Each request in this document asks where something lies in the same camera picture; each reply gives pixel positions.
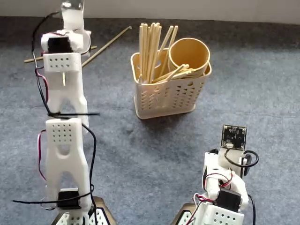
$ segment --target white plastic part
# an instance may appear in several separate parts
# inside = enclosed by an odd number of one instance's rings
[[[214,153],[205,153],[204,157],[204,167],[203,172],[207,171],[207,174],[220,173],[227,177],[229,180],[231,178],[231,170],[223,168],[218,163],[218,155]],[[219,180],[224,183],[228,180],[222,175],[214,174],[206,178],[205,190],[208,193],[209,199],[216,200],[220,191]],[[246,184],[243,179],[238,176],[234,171],[232,172],[231,190],[239,193],[241,195],[240,209],[243,210],[248,206],[249,198],[246,191]]]
[[[189,219],[191,218],[192,213],[190,211],[183,212],[181,218],[179,219],[179,222],[176,225],[186,225]]]
[[[102,208],[97,209],[97,221],[99,225],[109,225]],[[89,225],[95,225],[94,213],[89,218]],[[83,217],[74,217],[64,213],[56,225],[83,225]]]
[[[160,74],[167,49],[164,49],[154,70],[154,79]],[[131,57],[133,79],[135,82],[135,111],[140,119],[148,119],[179,113],[188,113],[195,109],[197,98],[211,74],[209,65],[203,76],[196,79],[178,79],[153,84],[139,82],[139,53]]]
[[[227,161],[225,158],[224,154],[227,151],[225,148],[220,148],[219,154],[218,154],[218,164],[224,168],[231,168],[237,175],[240,176],[241,168],[235,165],[232,165]],[[227,153],[227,157],[231,159],[233,162],[236,163],[241,163],[242,157],[244,156],[244,151],[242,150],[235,150],[235,149],[230,149],[229,152]]]
[[[242,225],[244,214],[207,205],[202,222],[197,225]]]
[[[87,113],[87,101],[83,93],[83,75],[80,53],[44,54],[45,76],[49,85],[48,107],[59,112],[63,100],[69,100],[77,113]],[[89,126],[87,115],[78,116]]]
[[[83,152],[83,134],[81,120],[52,119],[46,121],[46,195],[49,201],[56,201],[60,192],[60,179],[63,172],[72,175],[78,186],[79,195],[90,192],[89,168]],[[85,213],[90,210],[90,195],[80,198],[81,209],[73,213]]]

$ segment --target black cable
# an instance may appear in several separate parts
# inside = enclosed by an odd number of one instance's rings
[[[255,209],[254,199],[249,194],[248,194],[248,197],[250,198],[250,200],[252,202],[252,208],[253,208],[253,225],[255,225],[256,224],[256,209]]]
[[[255,162],[254,162],[254,163],[251,163],[251,164],[249,164],[249,165],[241,165],[241,164],[237,164],[237,163],[233,162],[231,159],[229,159],[229,158],[227,157],[227,153],[229,152],[229,150],[231,150],[231,149],[227,149],[227,150],[226,150],[226,152],[225,152],[225,154],[224,154],[224,157],[225,157],[225,158],[227,159],[227,161],[228,161],[229,163],[231,163],[232,165],[235,165],[235,166],[238,166],[238,167],[241,167],[241,168],[249,168],[249,167],[255,166],[255,165],[258,163],[258,161],[259,161],[258,154],[257,154],[255,151],[247,150],[247,151],[244,151],[244,154],[251,153],[251,154],[255,155],[255,157],[256,157]]]
[[[83,198],[85,196],[90,195],[94,191],[94,185],[91,185],[92,189],[89,193],[86,193],[84,195],[72,197],[72,198],[66,198],[66,199],[61,199],[61,200],[56,200],[56,201],[19,201],[19,200],[13,200],[14,203],[21,203],[21,204],[53,204],[53,203],[61,203],[61,202],[66,202],[66,201],[71,201],[71,200],[77,200],[80,198]]]

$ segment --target utensil holder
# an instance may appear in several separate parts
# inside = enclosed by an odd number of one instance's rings
[[[154,70],[154,79],[158,78],[163,60],[167,54],[167,48],[163,50]],[[170,80],[153,84],[139,83],[139,52],[131,56],[133,79],[135,82],[135,111],[140,119],[149,119],[179,113],[188,113],[195,109],[197,98],[211,74],[210,64],[202,76],[191,79]],[[166,67],[163,74],[169,72]]]

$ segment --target wooden chopstick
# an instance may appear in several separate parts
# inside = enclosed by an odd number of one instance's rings
[[[173,34],[172,34],[171,40],[170,40],[170,43],[169,43],[169,48],[168,48],[167,54],[165,55],[164,64],[163,64],[163,67],[161,68],[161,72],[160,72],[160,75],[159,75],[159,76],[162,76],[162,75],[163,75],[163,72],[164,72],[164,70],[165,70],[165,66],[166,66],[166,64],[167,64],[167,59],[168,59],[170,47],[173,45],[173,43],[174,43],[174,41],[175,41],[177,31],[178,31],[178,26],[175,26],[175,27],[174,27],[174,30],[173,30]]]
[[[169,30],[168,30],[167,34],[165,35],[163,43],[161,44],[161,47],[159,49],[159,52],[158,52],[158,55],[157,55],[158,58],[160,57],[161,53],[163,53],[163,49],[165,48],[165,45],[167,44],[167,42],[168,42],[168,40],[169,40],[169,38],[172,34],[173,29],[174,29],[173,26],[169,27]]]
[[[93,54],[91,57],[89,57],[83,64],[82,67],[86,66],[88,63],[90,63],[94,58],[96,58],[101,52],[104,51],[109,45],[111,45],[115,40],[117,40],[122,34],[124,34],[127,30],[132,29],[131,26],[125,28],[122,30],[117,36],[115,36],[112,40],[110,40],[108,43],[106,43],[102,48],[100,48],[95,54]]]
[[[90,49],[93,50],[93,49],[96,49],[97,46],[94,45],[94,46],[91,46]],[[43,57],[36,57],[37,61],[40,61],[40,60],[43,60]],[[34,62],[34,59],[27,59],[27,60],[24,60],[24,63],[29,63],[29,62]]]

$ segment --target beige cup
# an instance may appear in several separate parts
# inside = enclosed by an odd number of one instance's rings
[[[202,41],[195,38],[183,38],[176,41],[169,50],[168,67],[175,70],[182,64],[195,69],[194,77],[202,76],[210,61],[210,51]]]

